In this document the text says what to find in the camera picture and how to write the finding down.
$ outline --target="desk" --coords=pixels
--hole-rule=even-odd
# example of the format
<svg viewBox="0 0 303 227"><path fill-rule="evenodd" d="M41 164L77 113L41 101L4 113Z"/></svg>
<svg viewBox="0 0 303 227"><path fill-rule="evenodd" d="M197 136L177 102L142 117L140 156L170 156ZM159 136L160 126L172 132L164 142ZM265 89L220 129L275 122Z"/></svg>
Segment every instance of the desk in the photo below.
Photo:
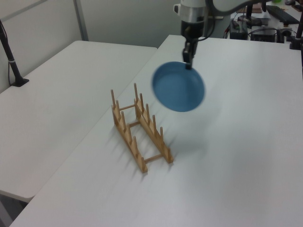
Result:
<svg viewBox="0 0 303 227"><path fill-rule="evenodd" d="M108 109L11 227L303 225L301 53L272 43L203 41L194 67L205 100L177 113L155 100L151 77L161 64L182 61L183 45L170 35L132 81L163 126L174 163L154 161L143 175ZM221 59L224 53L233 57ZM134 98L132 83L118 97L121 107ZM125 117L134 120L131 112ZM154 146L133 130L150 157Z"/></svg>
<svg viewBox="0 0 303 227"><path fill-rule="evenodd" d="M1 93L0 194L29 202L155 51L77 41Z"/></svg>
<svg viewBox="0 0 303 227"><path fill-rule="evenodd" d="M286 9L286 13L288 13L289 15L293 16L294 18L296 18L298 21L300 21L300 17L301 17L301 12L298 12L296 11L294 8L292 8L291 6L287 6L284 4L284 2L281 2L281 3L272 3L272 2L267 2L267 5L273 5L273 6L279 6L283 9ZM241 16L242 14L239 13L237 16L236 16L236 13L233 13L231 14L231 19L234 19L235 16L235 20L237 20L237 18L239 16ZM297 32L298 30L298 24L296 25L289 25L288 27L284 27L283 26L283 23L281 23L277 18L273 17L272 15L270 15L268 12L264 13L262 12L262 14L259 14L259 13L256 13L256 14L252 14L254 17L260 17L260 15L265 15L266 17L269 15L270 17L270 20L268 22L268 26L270 27L274 27L276 29L282 29L282 28L291 28L293 31Z"/></svg>

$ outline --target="wooden peg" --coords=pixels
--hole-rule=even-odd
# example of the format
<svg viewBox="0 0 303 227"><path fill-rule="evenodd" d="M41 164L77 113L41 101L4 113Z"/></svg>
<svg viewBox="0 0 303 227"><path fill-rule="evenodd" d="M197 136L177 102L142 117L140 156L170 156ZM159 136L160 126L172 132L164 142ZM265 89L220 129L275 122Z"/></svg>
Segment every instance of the wooden peg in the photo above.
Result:
<svg viewBox="0 0 303 227"><path fill-rule="evenodd" d="M152 122L153 122L153 133L155 137L157 137L157 126L156 126L156 117L155 115L152 116Z"/></svg>
<svg viewBox="0 0 303 227"><path fill-rule="evenodd" d="M125 123L125 117L124 117L124 112L123 111L121 112L121 115L122 115L123 131L125 132L126 131L126 123Z"/></svg>
<svg viewBox="0 0 303 227"><path fill-rule="evenodd" d="M164 138L163 138L163 128L160 127L160 136L161 136L161 147L164 145Z"/></svg>
<svg viewBox="0 0 303 227"><path fill-rule="evenodd" d="M171 160L170 148L167 149L167 159L168 159L169 161Z"/></svg>
<svg viewBox="0 0 303 227"><path fill-rule="evenodd" d="M136 96L136 102L138 102L138 91L137 91L137 85L134 83L134 94Z"/></svg>
<svg viewBox="0 0 303 227"><path fill-rule="evenodd" d="M150 125L151 118L150 118L150 109L148 108L148 104L146 104L146 113L147 113L147 125Z"/></svg>
<svg viewBox="0 0 303 227"><path fill-rule="evenodd" d="M136 158L138 158L138 155L139 155L139 150L138 150L137 139L136 139L136 137L135 137L135 136L134 136L134 138L133 138L133 141L134 141L134 151L135 151L135 156L136 156Z"/></svg>
<svg viewBox="0 0 303 227"><path fill-rule="evenodd" d="M139 120L141 118L141 111L139 110L139 107L138 107L138 101L136 101L136 99L134 100L134 109L135 109L135 112L136 112L136 118Z"/></svg>
<svg viewBox="0 0 303 227"><path fill-rule="evenodd" d="M132 140L132 133L131 133L131 127L129 126L129 124L127 124L126 126L127 128L127 133L128 133L128 136L129 136L129 144L131 145L133 140Z"/></svg>
<svg viewBox="0 0 303 227"><path fill-rule="evenodd" d="M142 165L142 171L144 172L146 164L144 162L144 158L143 157L141 157L141 165Z"/></svg>
<svg viewBox="0 0 303 227"><path fill-rule="evenodd" d="M118 111L118 121L121 119L121 114L120 114L120 108L119 108L119 101L116 100L116 108L117 108L117 111Z"/></svg>
<svg viewBox="0 0 303 227"><path fill-rule="evenodd" d="M140 101L141 101L141 113L143 114L143 112L144 112L144 106L143 106L143 97L142 97L142 93L140 93Z"/></svg>
<svg viewBox="0 0 303 227"><path fill-rule="evenodd" d="M113 100L113 108L115 109L116 104L115 104L115 96L114 96L114 90L110 90L110 93L112 94L112 100Z"/></svg>

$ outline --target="electronic equipment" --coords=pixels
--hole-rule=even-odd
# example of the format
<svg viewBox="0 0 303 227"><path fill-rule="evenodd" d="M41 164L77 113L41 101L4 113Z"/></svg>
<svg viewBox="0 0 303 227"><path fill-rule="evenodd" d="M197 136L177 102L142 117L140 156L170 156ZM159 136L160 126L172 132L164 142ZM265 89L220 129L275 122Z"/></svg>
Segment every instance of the electronic equipment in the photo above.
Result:
<svg viewBox="0 0 303 227"><path fill-rule="evenodd" d="M273 17L280 20L280 22L282 22L285 26L299 23L297 19L284 12L278 6L266 6L266 9Z"/></svg>
<svg viewBox="0 0 303 227"><path fill-rule="evenodd" d="M276 30L271 29L271 27L254 26L251 28L250 40L274 43L276 41Z"/></svg>
<svg viewBox="0 0 303 227"><path fill-rule="evenodd" d="M230 23L230 39L247 40L247 25L245 21L235 22L234 20Z"/></svg>

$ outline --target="blue plate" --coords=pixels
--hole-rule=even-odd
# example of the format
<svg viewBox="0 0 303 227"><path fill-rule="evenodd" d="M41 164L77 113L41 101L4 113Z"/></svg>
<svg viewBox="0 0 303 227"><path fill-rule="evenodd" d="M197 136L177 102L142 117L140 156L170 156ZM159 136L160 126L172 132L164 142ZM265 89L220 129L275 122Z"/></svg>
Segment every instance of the blue plate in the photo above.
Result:
<svg viewBox="0 0 303 227"><path fill-rule="evenodd" d="M199 73L185 69L185 64L177 61L165 63L156 70L152 88L164 106L178 112L195 109L205 93Z"/></svg>

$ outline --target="cable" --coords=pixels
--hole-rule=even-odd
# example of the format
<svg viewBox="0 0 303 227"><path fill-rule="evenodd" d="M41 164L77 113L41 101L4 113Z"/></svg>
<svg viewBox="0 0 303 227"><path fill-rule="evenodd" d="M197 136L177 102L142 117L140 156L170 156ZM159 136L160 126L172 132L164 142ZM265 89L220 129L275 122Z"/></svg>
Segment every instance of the cable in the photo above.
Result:
<svg viewBox="0 0 303 227"><path fill-rule="evenodd" d="M216 18L215 18L215 15L213 14L213 12L211 10L210 10L210 12L211 12L211 14L213 16L213 28L212 28L212 31L211 31L211 33L207 37L205 37L203 39L199 39L198 42L204 41L204 40L208 39L214 33L214 27L215 27L215 24L216 24Z"/></svg>
<svg viewBox="0 0 303 227"><path fill-rule="evenodd" d="M4 31L5 38L6 38L6 40L7 40L7 39L8 39L8 35L6 34L6 31L5 31L5 28L4 28L3 24L2 24L2 22L1 22L1 27L2 27L2 29L3 29L3 31Z"/></svg>
<svg viewBox="0 0 303 227"><path fill-rule="evenodd" d="M275 29L275 28L262 28L262 29L257 29L257 30L254 30L252 32L249 32L247 35L251 35L251 34L253 34L255 32L266 31L266 30L275 30L275 31L277 31L278 29Z"/></svg>
<svg viewBox="0 0 303 227"><path fill-rule="evenodd" d="M9 67L10 68L10 67ZM8 69L8 78L9 78L9 69ZM9 86L11 86L10 78L9 78Z"/></svg>

